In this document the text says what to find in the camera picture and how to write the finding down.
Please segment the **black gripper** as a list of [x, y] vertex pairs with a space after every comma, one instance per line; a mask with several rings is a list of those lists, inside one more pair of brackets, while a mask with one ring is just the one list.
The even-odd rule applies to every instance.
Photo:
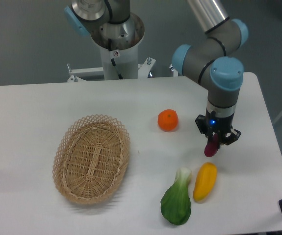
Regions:
[[217, 117], [206, 111], [206, 116], [198, 115], [195, 123], [201, 134], [207, 137], [207, 148], [213, 145], [213, 133], [218, 135], [218, 149], [222, 145], [230, 145], [237, 141], [241, 136], [241, 132], [232, 129], [233, 114], [228, 117]]

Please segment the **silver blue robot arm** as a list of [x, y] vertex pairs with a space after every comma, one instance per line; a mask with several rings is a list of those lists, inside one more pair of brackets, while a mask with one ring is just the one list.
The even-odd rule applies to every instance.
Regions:
[[[178, 47], [172, 66], [208, 91], [206, 113], [195, 122], [207, 138], [205, 154], [211, 156], [241, 135], [232, 120], [244, 67], [230, 54], [247, 41], [248, 29], [242, 21], [230, 19], [218, 0], [190, 0], [188, 4], [207, 39], [196, 48]], [[91, 36], [99, 46], [106, 80], [138, 77], [137, 47], [144, 25], [131, 12], [128, 0], [74, 0], [64, 14], [79, 35]]]

